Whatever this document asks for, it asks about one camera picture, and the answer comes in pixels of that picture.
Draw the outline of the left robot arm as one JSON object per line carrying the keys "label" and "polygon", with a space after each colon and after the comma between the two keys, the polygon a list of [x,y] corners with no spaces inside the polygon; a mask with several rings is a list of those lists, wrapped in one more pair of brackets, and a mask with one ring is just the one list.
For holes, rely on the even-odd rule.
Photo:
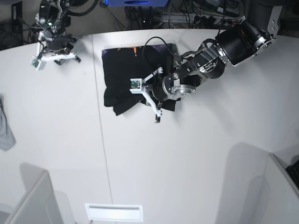
{"label": "left robot arm", "polygon": [[156,69],[144,87],[146,103],[160,109],[167,100],[188,96],[207,79],[219,78],[226,64],[237,66],[266,50],[276,40],[285,0],[244,0],[245,15],[232,27],[204,40],[196,51],[177,56],[170,69]]}

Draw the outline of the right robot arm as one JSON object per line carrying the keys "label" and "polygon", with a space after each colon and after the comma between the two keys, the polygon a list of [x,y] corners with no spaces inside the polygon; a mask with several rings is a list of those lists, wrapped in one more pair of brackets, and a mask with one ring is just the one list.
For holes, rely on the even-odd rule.
{"label": "right robot arm", "polygon": [[77,39],[66,33],[66,28],[71,25],[71,17],[81,17],[89,14],[98,5],[95,0],[84,12],[71,11],[71,7],[79,7],[86,0],[43,0],[36,15],[38,30],[38,44],[36,55],[31,60],[31,65],[36,70],[42,70],[47,62],[58,65],[66,60],[81,62],[81,59],[72,51]]}

